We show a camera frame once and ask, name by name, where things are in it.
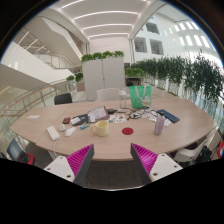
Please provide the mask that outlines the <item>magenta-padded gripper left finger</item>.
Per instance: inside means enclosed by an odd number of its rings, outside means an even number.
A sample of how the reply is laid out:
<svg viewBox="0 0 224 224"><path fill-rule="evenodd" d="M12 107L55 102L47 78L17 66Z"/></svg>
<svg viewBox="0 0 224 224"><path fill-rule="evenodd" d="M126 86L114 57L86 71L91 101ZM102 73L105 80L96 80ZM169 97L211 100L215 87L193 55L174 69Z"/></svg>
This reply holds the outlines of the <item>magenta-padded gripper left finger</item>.
<svg viewBox="0 0 224 224"><path fill-rule="evenodd" d="M58 156L44 170L82 186L93 156L94 145L90 144L67 157Z"/></svg>

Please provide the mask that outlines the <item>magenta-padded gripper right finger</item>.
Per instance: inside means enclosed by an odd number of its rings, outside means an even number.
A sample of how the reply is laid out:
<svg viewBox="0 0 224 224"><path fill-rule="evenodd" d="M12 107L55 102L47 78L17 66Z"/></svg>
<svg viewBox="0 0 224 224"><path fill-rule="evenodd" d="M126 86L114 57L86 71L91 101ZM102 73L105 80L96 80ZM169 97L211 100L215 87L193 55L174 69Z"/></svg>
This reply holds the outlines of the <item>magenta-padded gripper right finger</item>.
<svg viewBox="0 0 224 224"><path fill-rule="evenodd" d="M182 169L167 154L156 154L132 143L130 149L134 164L144 185L159 180Z"/></svg>

